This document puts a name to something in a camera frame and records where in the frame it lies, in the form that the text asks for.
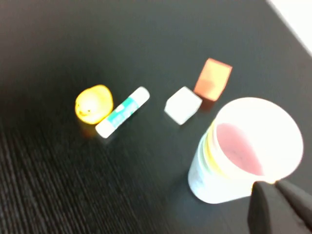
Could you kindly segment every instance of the green label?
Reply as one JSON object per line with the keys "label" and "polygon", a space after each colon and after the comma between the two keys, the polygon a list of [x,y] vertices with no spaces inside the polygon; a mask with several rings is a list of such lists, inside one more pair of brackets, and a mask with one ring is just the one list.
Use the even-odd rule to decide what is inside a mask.
{"label": "green label", "polygon": [[138,109],[137,103],[128,97],[106,118],[116,129]]}

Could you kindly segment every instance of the glue stick cap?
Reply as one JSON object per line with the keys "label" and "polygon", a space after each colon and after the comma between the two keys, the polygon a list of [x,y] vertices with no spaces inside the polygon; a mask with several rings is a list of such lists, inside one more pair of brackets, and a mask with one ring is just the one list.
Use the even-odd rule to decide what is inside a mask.
{"label": "glue stick cap", "polygon": [[139,107],[141,107],[149,98],[150,93],[147,91],[144,87],[138,87],[137,90],[135,90],[130,97],[138,104]]}

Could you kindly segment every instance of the cup rim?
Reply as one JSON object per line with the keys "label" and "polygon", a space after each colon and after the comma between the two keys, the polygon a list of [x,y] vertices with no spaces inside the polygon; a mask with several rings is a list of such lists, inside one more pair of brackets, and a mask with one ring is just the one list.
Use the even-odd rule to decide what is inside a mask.
{"label": "cup rim", "polygon": [[[246,99],[257,99],[257,100],[261,100],[261,101],[264,101],[264,102],[267,102],[267,103],[270,103],[270,104],[273,104],[275,105],[279,110],[281,110],[282,112],[284,112],[284,114],[290,118],[292,120],[292,122],[295,124],[295,127],[296,127],[296,131],[298,133],[298,135],[296,137],[299,137],[300,140],[301,140],[301,149],[298,150],[298,152],[300,152],[301,156],[300,156],[300,159],[298,160],[297,164],[294,165],[293,167],[293,170],[292,171],[289,171],[287,172],[287,174],[281,176],[279,175],[278,177],[274,177],[273,176],[268,176],[268,175],[255,175],[253,173],[249,173],[249,172],[246,172],[244,171],[243,169],[241,169],[240,167],[236,166],[233,162],[231,162],[228,157],[224,154],[224,152],[222,151],[220,145],[219,145],[219,142],[217,140],[217,126],[221,123],[224,123],[224,122],[218,122],[218,116],[220,116],[220,113],[222,113],[222,111],[224,111],[224,108],[226,108],[227,106],[233,104],[234,102],[238,102],[238,101],[241,101],[241,100],[246,100]],[[238,177],[238,178],[248,178],[248,180],[255,180],[255,181],[266,181],[266,182],[269,182],[269,183],[275,183],[277,180],[279,179],[282,179],[282,178],[285,178],[287,176],[289,176],[290,174],[292,174],[296,169],[297,167],[299,166],[301,160],[302,160],[302,157],[303,157],[303,137],[302,137],[302,134],[300,132],[300,129],[298,127],[298,125],[296,124],[296,122],[294,121],[294,119],[283,109],[281,108],[280,106],[278,106],[277,104],[271,102],[271,101],[268,101],[268,100],[265,100],[265,99],[262,99],[262,98],[258,98],[258,97],[242,97],[242,98],[238,98],[238,99],[235,99],[235,100],[232,100],[230,102],[228,102],[227,104],[225,104],[220,110],[219,112],[217,113],[213,123],[212,123],[212,128],[211,128],[211,131],[212,131],[212,143],[214,145],[214,147],[216,147],[216,150],[218,152],[217,154],[217,157],[214,157],[214,159],[216,160],[218,166],[221,165],[221,170],[224,172],[224,174],[226,174],[227,176],[234,176],[234,177]],[[229,175],[228,173],[226,173],[227,171],[234,171],[234,175]]]}

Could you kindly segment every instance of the stacked cups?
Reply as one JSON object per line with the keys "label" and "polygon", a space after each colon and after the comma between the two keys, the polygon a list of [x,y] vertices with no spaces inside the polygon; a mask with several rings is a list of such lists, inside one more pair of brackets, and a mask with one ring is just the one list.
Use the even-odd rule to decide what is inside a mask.
{"label": "stacked cups", "polygon": [[226,104],[201,138],[188,182],[207,203],[250,196],[255,181],[290,175],[303,155],[298,126],[287,112],[264,99]]}

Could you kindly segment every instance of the glue stick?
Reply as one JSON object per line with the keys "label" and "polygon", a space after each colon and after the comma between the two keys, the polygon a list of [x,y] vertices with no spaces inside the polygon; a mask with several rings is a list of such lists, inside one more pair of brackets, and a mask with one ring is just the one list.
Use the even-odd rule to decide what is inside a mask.
{"label": "glue stick", "polygon": [[96,131],[103,138],[108,138],[124,121],[127,120],[150,98],[150,93],[144,87],[135,90],[123,103],[96,126]]}

